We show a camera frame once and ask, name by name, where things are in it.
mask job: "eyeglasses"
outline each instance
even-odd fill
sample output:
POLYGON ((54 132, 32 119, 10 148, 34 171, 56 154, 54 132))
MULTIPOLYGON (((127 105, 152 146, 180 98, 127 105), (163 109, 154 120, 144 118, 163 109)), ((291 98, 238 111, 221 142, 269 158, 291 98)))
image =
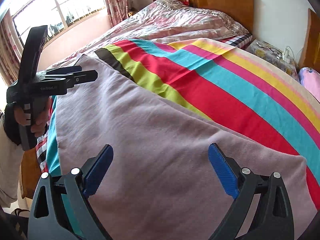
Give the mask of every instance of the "eyeglasses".
POLYGON ((282 55, 282 52, 279 51, 279 50, 277 50, 277 49, 275 49, 275 48, 270 48, 270 47, 268 47, 268 46, 262 46, 262 45, 260 45, 258 42, 257 42, 257 45, 258 45, 259 47, 261 47, 261 48, 268 48, 268 49, 270 49, 270 50, 272 51, 272 54, 275 55, 275 56, 281 56, 281 55, 282 55))

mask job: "window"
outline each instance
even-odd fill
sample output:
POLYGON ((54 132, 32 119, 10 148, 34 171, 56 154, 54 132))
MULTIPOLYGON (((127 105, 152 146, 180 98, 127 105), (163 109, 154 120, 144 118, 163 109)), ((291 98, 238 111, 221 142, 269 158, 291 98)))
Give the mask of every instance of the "window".
POLYGON ((14 0, 10 5, 10 13, 18 38, 24 46, 31 27, 48 25, 48 41, 104 7, 104 0, 14 0))

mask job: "magenta stripe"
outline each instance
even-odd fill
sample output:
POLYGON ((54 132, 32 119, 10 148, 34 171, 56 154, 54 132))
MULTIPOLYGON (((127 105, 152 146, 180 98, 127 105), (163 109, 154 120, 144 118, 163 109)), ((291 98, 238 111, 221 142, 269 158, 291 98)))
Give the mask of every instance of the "magenta stripe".
POLYGON ((154 44, 159 48, 162 49, 166 52, 176 52, 177 50, 169 45, 166 44, 162 44, 162 43, 158 43, 158 42, 154 42, 154 44))
POLYGON ((213 60, 219 66, 229 70, 230 72, 236 74, 237 76, 248 81, 262 92, 270 96, 274 101, 281 105, 285 110, 288 111, 306 130, 310 137, 314 140, 318 148, 320 149, 320 133, 316 130, 310 120, 301 112, 301 110, 292 103, 287 97, 280 93, 276 88, 271 86, 262 78, 256 76, 250 71, 242 68, 241 66, 227 60, 222 55, 217 55, 207 50, 201 49, 192 44, 185 46, 183 49, 196 54, 205 59, 213 60))

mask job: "wooden headboard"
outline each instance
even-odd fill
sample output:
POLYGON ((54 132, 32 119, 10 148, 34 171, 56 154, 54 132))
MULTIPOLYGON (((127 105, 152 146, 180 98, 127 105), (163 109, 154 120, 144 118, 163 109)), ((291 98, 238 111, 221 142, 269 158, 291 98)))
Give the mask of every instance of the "wooden headboard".
POLYGON ((252 33, 253 0, 189 0, 189 3, 191 7, 224 12, 252 33))
POLYGON ((320 73, 320 18, 309 9, 306 40, 299 61, 299 68, 310 67, 320 73))

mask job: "black wrist strap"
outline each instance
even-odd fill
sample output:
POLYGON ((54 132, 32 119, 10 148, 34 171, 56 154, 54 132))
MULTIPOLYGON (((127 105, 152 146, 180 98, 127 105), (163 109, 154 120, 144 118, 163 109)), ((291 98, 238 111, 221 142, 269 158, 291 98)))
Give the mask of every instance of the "black wrist strap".
POLYGON ((7 106, 5 107, 3 127, 8 138, 16 145, 19 145, 21 144, 21 139, 19 134, 19 125, 14 118, 14 106, 15 103, 11 103, 7 104, 7 106))

